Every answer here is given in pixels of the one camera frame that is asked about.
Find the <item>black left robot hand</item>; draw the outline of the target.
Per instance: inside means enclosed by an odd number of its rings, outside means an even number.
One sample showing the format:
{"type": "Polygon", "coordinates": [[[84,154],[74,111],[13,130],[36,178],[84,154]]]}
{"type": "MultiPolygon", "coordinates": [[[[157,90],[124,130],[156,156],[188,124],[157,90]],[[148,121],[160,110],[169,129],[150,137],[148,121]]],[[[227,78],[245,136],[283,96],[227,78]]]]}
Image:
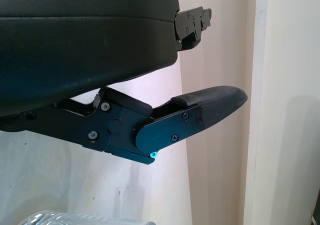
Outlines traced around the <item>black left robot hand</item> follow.
{"type": "Polygon", "coordinates": [[[111,85],[173,65],[211,17],[202,7],[181,11],[179,0],[0,0],[0,129],[153,163],[247,94],[216,86],[153,108],[111,85]]]}

